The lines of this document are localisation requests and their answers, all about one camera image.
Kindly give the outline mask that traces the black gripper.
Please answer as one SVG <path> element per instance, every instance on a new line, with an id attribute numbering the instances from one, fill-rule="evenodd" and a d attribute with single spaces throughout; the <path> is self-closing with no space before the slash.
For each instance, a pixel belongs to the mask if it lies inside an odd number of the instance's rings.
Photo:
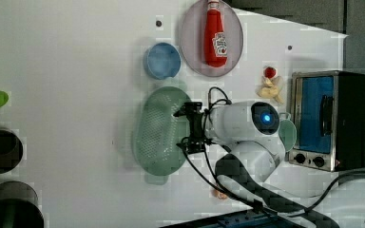
<path id="1" fill-rule="evenodd" d="M 205 147 L 212 143 L 212 140 L 205 136 L 206 121 L 210 111 L 202 110 L 201 102 L 187 102 L 183 110 L 176 111 L 173 116 L 185 116 L 189 121 L 189 136 L 177 143 L 177 146 L 186 154 L 205 152 Z"/>

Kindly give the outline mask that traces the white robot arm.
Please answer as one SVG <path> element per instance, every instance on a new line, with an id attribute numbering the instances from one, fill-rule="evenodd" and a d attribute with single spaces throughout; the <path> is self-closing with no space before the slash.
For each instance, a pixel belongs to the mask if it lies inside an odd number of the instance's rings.
<path id="1" fill-rule="evenodd" d="M 226 151 L 208 166 L 215 190 L 306 228 L 365 228 L 365 170 L 337 176 L 315 197 L 291 194 L 269 182 L 279 171 L 285 148 L 279 114 L 268 103 L 203 110 L 200 102 L 186 102 L 174 115 L 189 121 L 190 135 L 178 143 L 184 155 L 204 154 L 211 144 Z"/>

